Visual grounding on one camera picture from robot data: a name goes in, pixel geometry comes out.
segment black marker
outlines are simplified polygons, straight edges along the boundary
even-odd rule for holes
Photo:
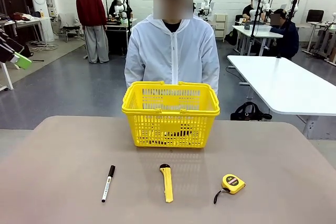
[[[111,165],[110,171],[109,171],[109,175],[107,177],[107,181],[106,181],[106,186],[105,186],[105,190],[104,190],[104,194],[103,194],[103,198],[101,200],[101,202],[105,202],[106,201],[106,197],[107,197],[107,192],[109,191],[109,187],[110,187],[110,183],[111,183],[111,179],[113,177],[114,174],[114,170],[116,169],[116,167],[114,165]]]

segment maroon jacket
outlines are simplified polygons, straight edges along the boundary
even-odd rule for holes
[[[77,13],[83,26],[102,26],[107,24],[102,0],[77,0]]]

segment white jacket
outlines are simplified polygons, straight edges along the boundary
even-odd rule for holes
[[[214,31],[202,19],[182,20],[175,33],[152,15],[133,27],[125,78],[135,81],[207,83],[217,93],[219,59]]]

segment green object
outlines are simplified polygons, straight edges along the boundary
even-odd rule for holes
[[[27,69],[30,64],[32,64],[32,61],[29,60],[28,58],[24,57],[23,55],[15,52],[14,53],[17,57],[19,57],[19,60],[15,63],[17,64],[19,67],[23,68],[23,69]]]

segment plastic shopping basket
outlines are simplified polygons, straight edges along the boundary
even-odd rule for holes
[[[220,109],[210,85],[162,81],[133,83],[122,111],[136,146],[203,148]]]

